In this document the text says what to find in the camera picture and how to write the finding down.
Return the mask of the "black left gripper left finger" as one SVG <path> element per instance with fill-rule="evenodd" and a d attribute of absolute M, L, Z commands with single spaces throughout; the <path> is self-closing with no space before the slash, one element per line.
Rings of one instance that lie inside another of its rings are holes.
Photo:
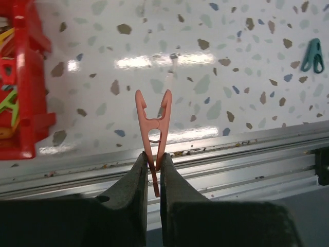
<path fill-rule="evenodd" d="M 142 153 L 94 198 L 1 201 L 1 246 L 145 246 L 147 176 Z"/>

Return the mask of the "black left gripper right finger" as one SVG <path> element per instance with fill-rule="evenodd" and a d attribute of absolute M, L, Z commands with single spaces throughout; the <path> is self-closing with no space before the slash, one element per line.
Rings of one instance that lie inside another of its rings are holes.
<path fill-rule="evenodd" d="M 164 246 L 302 246 L 289 211 L 270 202 L 211 201 L 165 153 L 160 215 Z"/>

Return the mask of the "pink clothespin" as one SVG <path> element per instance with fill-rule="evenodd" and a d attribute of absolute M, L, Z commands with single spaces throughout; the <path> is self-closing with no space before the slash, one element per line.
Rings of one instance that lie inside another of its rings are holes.
<path fill-rule="evenodd" d="M 156 172 L 161 169 L 161 160 L 167 144 L 172 93 L 170 90 L 166 90 L 160 106 L 162 109 L 161 116 L 158 118 L 147 117 L 145 112 L 147 104 L 140 90 L 137 90 L 135 93 L 135 104 L 144 152 L 147 156 L 148 166 L 152 176 L 154 194 L 156 197 L 159 197 L 160 190 Z"/>

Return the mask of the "teal clothespin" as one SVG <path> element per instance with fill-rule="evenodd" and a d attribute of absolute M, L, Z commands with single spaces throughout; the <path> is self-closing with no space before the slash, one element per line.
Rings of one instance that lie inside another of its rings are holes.
<path fill-rule="evenodd" d="M 308 43 L 308 47 L 300 70 L 302 72 L 307 72 L 311 68 L 313 68 L 313 71 L 316 74 L 322 73 L 325 69 L 322 57 L 321 43 L 318 38 L 314 38 Z"/>

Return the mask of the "clothespins in red bin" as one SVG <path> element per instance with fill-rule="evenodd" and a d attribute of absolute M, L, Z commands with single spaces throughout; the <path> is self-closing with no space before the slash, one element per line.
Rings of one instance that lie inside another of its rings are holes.
<path fill-rule="evenodd" d="M 10 139 L 19 125 L 16 88 L 15 29 L 8 17 L 1 17 L 1 139 Z"/>

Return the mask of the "red clothespin bin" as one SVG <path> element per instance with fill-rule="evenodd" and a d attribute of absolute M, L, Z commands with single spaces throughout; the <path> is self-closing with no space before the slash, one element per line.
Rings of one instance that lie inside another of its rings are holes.
<path fill-rule="evenodd" d="M 56 123 L 46 102 L 44 53 L 51 42 L 44 35 L 34 1 L 1 1 L 1 17 L 8 17 L 15 29 L 16 88 L 19 125 L 10 139 L 1 139 L 1 160 L 22 160 L 36 156 L 36 143 L 49 136 Z"/>

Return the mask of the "aluminium table rail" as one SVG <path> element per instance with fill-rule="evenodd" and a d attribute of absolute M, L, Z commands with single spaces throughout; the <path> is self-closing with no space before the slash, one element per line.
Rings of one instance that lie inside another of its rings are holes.
<path fill-rule="evenodd" d="M 276 200 L 318 189 L 315 150 L 328 122 L 170 144 L 177 171 L 213 200 Z M 1 198 L 93 197 L 132 167 L 141 149 L 1 162 Z"/>

